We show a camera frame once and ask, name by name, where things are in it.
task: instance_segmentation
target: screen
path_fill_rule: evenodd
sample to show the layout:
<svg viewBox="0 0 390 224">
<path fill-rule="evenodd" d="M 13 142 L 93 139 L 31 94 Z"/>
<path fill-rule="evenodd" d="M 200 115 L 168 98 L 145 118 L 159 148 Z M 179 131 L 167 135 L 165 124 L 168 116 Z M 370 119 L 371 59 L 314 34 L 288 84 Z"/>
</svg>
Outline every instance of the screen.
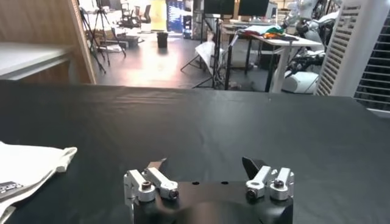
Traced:
<svg viewBox="0 0 390 224">
<path fill-rule="evenodd" d="M 267 14 L 269 0 L 240 0 L 238 15 L 240 16 L 265 16 Z"/>
<path fill-rule="evenodd" d="M 204 0 L 206 14 L 232 15 L 234 14 L 234 0 Z"/>
<path fill-rule="evenodd" d="M 273 8 L 273 9 L 272 9 L 271 16 L 276 16 L 276 8 Z"/>
</svg>

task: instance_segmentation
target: table leg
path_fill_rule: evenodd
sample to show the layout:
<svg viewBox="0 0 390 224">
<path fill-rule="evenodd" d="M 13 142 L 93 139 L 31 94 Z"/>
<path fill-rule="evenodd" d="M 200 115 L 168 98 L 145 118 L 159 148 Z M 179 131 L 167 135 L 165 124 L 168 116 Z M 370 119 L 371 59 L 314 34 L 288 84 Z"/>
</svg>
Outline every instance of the table leg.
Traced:
<svg viewBox="0 0 390 224">
<path fill-rule="evenodd" d="M 202 19 L 201 19 L 201 24 L 200 24 L 200 44 L 203 43 L 203 13 L 201 15 Z"/>
<path fill-rule="evenodd" d="M 257 66 L 260 68 L 261 60 L 261 50 L 263 50 L 263 42 L 259 40 L 258 49 L 257 49 Z"/>
<path fill-rule="evenodd" d="M 272 76 L 274 75 L 274 63 L 275 63 L 274 61 L 276 58 L 275 54 L 273 53 L 274 51 L 275 51 L 275 46 L 272 46 L 272 55 L 268 66 L 268 76 L 267 76 L 266 89 L 265 89 L 266 93 L 269 92 L 269 89 L 271 87 Z"/>
<path fill-rule="evenodd" d="M 248 73 L 249 56 L 250 56 L 251 47 L 252 47 L 252 37 L 249 37 L 248 51 L 246 52 L 246 61 L 245 61 L 245 70 L 244 70 L 245 75 Z"/>
<path fill-rule="evenodd" d="M 227 51 L 227 64 L 226 64 L 226 77 L 225 77 L 225 90 L 229 90 L 229 80 L 230 80 L 230 65 L 232 64 L 232 49 L 233 46 L 230 44 L 233 41 L 234 35 L 229 35 L 229 49 Z"/>
<path fill-rule="evenodd" d="M 282 91 L 283 81 L 285 79 L 285 72 L 288 63 L 288 56 L 290 53 L 291 47 L 284 47 L 282 55 L 280 56 L 278 71 L 275 73 L 272 84 L 272 92 L 280 93 Z"/>
<path fill-rule="evenodd" d="M 220 40 L 220 36 L 219 36 L 219 26 L 218 26 L 218 19 L 216 21 L 216 31 L 215 31 L 215 46 L 214 46 L 214 63 L 213 63 L 213 75 L 212 75 L 212 80 L 211 80 L 211 87 L 212 88 L 215 88 L 215 77 L 217 75 L 217 70 L 218 70 L 218 62 L 219 62 L 219 48 L 220 48 L 220 45 L 219 45 L 219 40 Z"/>
</svg>

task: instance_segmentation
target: white cloth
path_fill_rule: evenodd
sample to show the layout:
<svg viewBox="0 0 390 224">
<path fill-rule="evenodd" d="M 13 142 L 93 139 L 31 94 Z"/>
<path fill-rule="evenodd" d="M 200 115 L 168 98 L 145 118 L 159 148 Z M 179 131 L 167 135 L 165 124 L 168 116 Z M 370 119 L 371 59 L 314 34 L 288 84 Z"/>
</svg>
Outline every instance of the white cloth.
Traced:
<svg viewBox="0 0 390 224">
<path fill-rule="evenodd" d="M 56 172 L 66 172 L 76 152 L 75 147 L 62 150 L 0 142 L 0 224 L 10 205 L 31 196 Z M 19 188 L 7 192 L 4 183 L 18 184 Z"/>
<path fill-rule="evenodd" d="M 214 55 L 215 43 L 212 41 L 204 42 L 197 47 L 195 47 L 196 53 L 203 59 L 209 72 L 212 74 L 213 69 L 211 68 L 211 56 Z"/>
</svg>

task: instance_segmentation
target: black label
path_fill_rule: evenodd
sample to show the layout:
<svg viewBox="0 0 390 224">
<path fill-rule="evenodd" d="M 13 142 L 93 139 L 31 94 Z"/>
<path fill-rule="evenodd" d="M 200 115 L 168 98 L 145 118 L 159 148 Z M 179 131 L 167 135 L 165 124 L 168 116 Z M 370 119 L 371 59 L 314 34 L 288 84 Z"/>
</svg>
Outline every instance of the black label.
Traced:
<svg viewBox="0 0 390 224">
<path fill-rule="evenodd" d="M 7 191 L 11 191 L 11 190 L 19 188 L 19 187 L 23 187 L 23 185 L 12 182 L 12 181 L 0 183 L 0 194 L 4 194 Z"/>
</svg>

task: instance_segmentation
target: wooden panel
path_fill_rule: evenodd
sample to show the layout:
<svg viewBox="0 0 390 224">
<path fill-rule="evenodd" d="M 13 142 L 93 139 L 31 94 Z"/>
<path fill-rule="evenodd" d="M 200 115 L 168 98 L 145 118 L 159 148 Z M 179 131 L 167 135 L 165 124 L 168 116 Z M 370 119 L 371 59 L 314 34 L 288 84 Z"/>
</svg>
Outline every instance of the wooden panel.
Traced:
<svg viewBox="0 0 390 224">
<path fill-rule="evenodd" d="M 34 75 L 27 76 L 20 80 L 24 83 L 69 83 L 68 77 L 69 62 L 61 63 L 49 69 L 40 71 Z"/>
<path fill-rule="evenodd" d="M 1 0 L 0 41 L 72 45 L 81 82 L 95 83 L 76 2 L 77 0 Z M 55 68 L 67 71 L 65 66 Z"/>
</svg>

